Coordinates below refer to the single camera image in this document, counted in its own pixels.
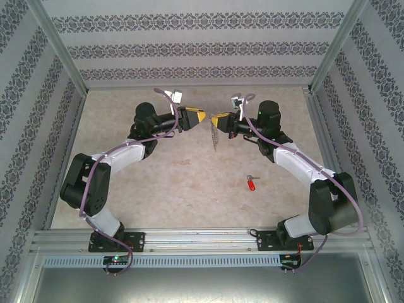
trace wall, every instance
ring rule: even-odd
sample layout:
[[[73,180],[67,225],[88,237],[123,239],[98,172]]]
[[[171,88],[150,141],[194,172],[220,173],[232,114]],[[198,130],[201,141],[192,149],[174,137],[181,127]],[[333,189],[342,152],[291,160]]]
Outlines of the wall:
[[[352,0],[48,0],[90,88],[308,85]]]
[[[26,2],[0,1],[0,302],[41,229],[82,96]]]
[[[369,1],[317,92],[393,302],[404,302],[404,1]]]

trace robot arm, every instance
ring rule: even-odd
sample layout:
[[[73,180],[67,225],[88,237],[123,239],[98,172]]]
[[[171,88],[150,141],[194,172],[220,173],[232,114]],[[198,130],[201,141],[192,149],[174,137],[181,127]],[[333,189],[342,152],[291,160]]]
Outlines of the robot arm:
[[[179,132],[187,131],[201,122],[206,114],[203,110],[191,107],[178,107]],[[86,178],[94,163],[101,156],[103,159],[94,170],[93,179],[86,197],[84,212],[91,223],[103,233],[119,239],[124,226],[116,219],[105,205],[108,197],[109,179],[112,175],[128,165],[144,160],[150,156],[157,145],[157,140],[146,143],[133,142],[152,138],[159,133],[166,133],[175,123],[172,113],[158,116],[150,103],[139,104],[136,108],[134,124],[131,126],[128,139],[123,146],[110,154],[99,153],[92,156],[79,153],[70,165],[61,188],[60,197],[68,205],[80,209],[81,200],[86,186]]]
[[[242,100],[233,98],[232,103],[238,108]],[[321,234],[326,235],[342,227],[358,222],[355,208],[347,197],[327,178],[318,172],[315,166],[307,163],[298,154],[287,150],[299,150],[295,143],[280,129],[281,114],[279,106],[274,101],[263,101],[259,105],[257,119],[250,119],[253,126],[264,137],[284,146],[277,147],[262,139],[253,141],[256,137],[249,127],[241,110],[236,113],[228,112],[211,118],[212,123],[224,133],[229,134],[229,139],[238,134],[249,142],[256,143],[262,155],[271,162],[282,166],[294,175],[309,190],[309,211],[304,215],[288,218],[278,223],[276,235],[283,247],[294,239],[303,235]],[[312,164],[318,165],[309,158]],[[357,201],[357,196],[352,177],[346,173],[336,174],[330,169],[322,168],[328,175],[333,176]]]

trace enclosure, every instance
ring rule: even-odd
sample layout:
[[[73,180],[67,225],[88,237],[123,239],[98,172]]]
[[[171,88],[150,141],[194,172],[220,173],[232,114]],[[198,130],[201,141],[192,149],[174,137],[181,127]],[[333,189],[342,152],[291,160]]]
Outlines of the enclosure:
[[[0,302],[404,301],[403,5],[1,1]],[[156,87],[206,118],[111,178],[109,209],[146,237],[135,269],[104,278],[105,254],[87,251],[92,229],[59,191],[76,154],[128,137],[137,105],[170,112]],[[235,112],[236,93],[256,94],[253,118],[277,102],[304,153],[355,179],[363,233],[330,234],[307,271],[271,269],[280,252],[258,251],[249,230],[307,213],[308,190],[242,136],[219,132],[213,147],[209,117]]]

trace floor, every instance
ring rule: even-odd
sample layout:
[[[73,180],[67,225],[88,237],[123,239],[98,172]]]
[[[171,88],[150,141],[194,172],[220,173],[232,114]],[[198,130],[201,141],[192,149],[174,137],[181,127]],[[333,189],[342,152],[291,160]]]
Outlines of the floor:
[[[255,93],[248,105],[256,117],[263,100],[279,103],[282,130],[302,151],[322,163],[302,89],[201,87],[182,89],[182,103],[210,114],[232,111],[230,97]],[[168,102],[152,89],[90,91],[74,142],[77,153],[92,155],[122,143],[133,123],[134,110],[151,102],[157,114],[170,111]],[[248,174],[256,190],[247,186]],[[161,139],[146,160],[118,172],[110,181],[108,206],[125,227],[272,227],[307,211],[308,192],[286,170],[263,157],[257,145],[241,136],[229,140],[219,133],[213,149],[211,126],[205,119],[194,129]],[[53,229],[87,228],[78,211],[59,200]]]

